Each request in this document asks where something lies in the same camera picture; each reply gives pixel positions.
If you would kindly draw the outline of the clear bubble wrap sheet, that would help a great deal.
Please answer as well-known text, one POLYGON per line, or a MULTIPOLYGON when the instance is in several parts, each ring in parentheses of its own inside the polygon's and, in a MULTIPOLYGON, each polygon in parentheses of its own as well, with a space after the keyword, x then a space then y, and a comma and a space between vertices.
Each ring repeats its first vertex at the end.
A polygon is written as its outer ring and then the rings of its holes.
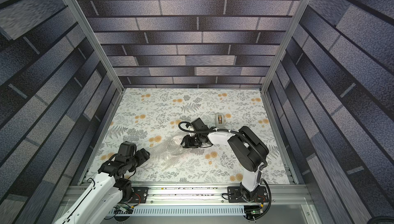
POLYGON ((190 183, 191 175, 196 172, 201 163, 195 158, 203 155, 207 148, 184 148, 182 152, 174 154, 168 150, 168 142, 151 144, 148 152, 150 159, 143 165, 141 178, 149 182, 190 183))

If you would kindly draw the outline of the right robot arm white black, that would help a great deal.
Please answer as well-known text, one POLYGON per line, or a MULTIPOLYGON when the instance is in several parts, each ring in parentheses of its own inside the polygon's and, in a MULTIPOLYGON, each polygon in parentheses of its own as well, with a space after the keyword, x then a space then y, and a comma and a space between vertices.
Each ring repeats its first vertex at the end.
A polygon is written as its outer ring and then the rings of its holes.
POLYGON ((247 126, 239 130, 228 130, 208 126, 200 119, 193 122, 181 121, 178 128, 188 134, 183 138, 184 148, 206 148, 214 145, 230 146, 241 166, 244 168, 240 183, 241 198, 247 202, 258 196, 262 170, 267 167, 267 145, 247 126))

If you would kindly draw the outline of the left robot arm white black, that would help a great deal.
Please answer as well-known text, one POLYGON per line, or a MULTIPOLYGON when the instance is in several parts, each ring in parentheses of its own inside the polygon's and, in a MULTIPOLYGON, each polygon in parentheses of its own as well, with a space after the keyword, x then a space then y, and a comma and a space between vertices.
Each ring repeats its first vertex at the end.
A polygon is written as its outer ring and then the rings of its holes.
POLYGON ((127 205, 134 196, 132 183, 124 175, 133 173, 150 159, 145 149, 123 142, 117 153, 102 163, 90 185, 56 224, 100 224, 118 204, 127 205))

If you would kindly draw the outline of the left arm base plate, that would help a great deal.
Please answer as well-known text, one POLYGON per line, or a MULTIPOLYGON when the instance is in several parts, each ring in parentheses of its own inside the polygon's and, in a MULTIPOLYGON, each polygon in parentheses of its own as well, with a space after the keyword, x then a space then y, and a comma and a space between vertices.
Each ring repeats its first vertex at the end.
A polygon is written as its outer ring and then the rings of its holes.
POLYGON ((148 196, 148 187, 132 187, 123 191, 122 203, 126 204, 142 204, 146 203, 148 196))

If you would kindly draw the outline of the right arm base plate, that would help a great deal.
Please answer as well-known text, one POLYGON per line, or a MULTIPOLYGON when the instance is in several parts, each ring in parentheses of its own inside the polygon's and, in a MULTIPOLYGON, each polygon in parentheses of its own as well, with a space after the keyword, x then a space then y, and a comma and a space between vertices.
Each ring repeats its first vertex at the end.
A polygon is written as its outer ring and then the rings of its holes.
POLYGON ((266 187, 258 186, 254 191, 249 192, 243 186, 227 188, 228 201, 230 203, 266 203, 269 196, 266 187))

